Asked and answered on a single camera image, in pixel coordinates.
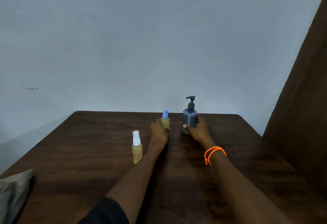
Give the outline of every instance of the pump nozzle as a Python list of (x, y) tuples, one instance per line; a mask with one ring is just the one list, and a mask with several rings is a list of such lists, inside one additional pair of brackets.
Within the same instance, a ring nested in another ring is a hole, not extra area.
[(186, 99), (191, 99), (190, 103), (188, 104), (187, 108), (188, 110), (194, 110), (194, 100), (195, 100), (195, 96), (188, 96), (186, 97)]

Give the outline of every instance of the blue spray cap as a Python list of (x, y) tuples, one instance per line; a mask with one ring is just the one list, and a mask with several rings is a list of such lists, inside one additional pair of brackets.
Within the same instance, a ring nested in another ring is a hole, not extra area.
[(168, 110), (164, 110), (162, 114), (162, 118), (167, 119), (168, 118)]

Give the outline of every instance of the small plastic bottle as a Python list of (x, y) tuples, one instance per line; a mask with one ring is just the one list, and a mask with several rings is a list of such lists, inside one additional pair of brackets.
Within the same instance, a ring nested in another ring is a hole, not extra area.
[(136, 164), (143, 157), (140, 133), (138, 130), (133, 131), (132, 151), (133, 151), (133, 162), (134, 164)]
[(183, 128), (184, 124), (189, 125), (190, 127), (195, 128), (198, 122), (198, 112), (194, 109), (194, 99), (195, 96), (188, 96), (186, 99), (191, 99), (191, 102), (188, 104), (187, 108), (183, 110), (183, 119), (181, 130), (183, 133), (189, 135), (190, 133)]
[(162, 114), (162, 118), (160, 119), (163, 128), (169, 128), (169, 118), (168, 118), (168, 110), (164, 110)]

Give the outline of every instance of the orange beaded bracelet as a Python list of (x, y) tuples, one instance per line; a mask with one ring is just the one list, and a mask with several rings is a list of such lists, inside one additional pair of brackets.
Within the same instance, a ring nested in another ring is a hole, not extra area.
[[(212, 149), (214, 149), (214, 150), (210, 153), (210, 155), (208, 156), (208, 158), (206, 158), (207, 152), (209, 152), (209, 151), (212, 150)], [(209, 162), (209, 164), (211, 164), (211, 163), (210, 163), (210, 157), (211, 157), (211, 155), (212, 155), (215, 151), (218, 151), (218, 150), (222, 150), (223, 153), (225, 154), (225, 156), (227, 156), (227, 155), (226, 155), (226, 152), (225, 152), (224, 149), (222, 149), (221, 147), (219, 147), (219, 146), (211, 147), (211, 148), (209, 148), (209, 149), (205, 152), (205, 154), (204, 154), (204, 160), (205, 160), (205, 164), (206, 164), (206, 165), (208, 164), (208, 162)]]

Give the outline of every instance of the hand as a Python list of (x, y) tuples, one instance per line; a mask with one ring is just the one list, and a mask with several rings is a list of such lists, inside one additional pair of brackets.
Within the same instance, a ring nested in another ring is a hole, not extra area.
[(210, 137), (210, 126), (201, 116), (198, 116), (198, 124), (196, 128), (192, 128), (186, 124), (183, 125), (183, 128), (185, 128), (186, 131), (190, 133), (194, 140), (196, 140), (203, 146), (204, 143), (212, 140)]
[(148, 149), (156, 147), (162, 151), (165, 145), (168, 143), (168, 131), (168, 129), (163, 128), (160, 118), (151, 123)]

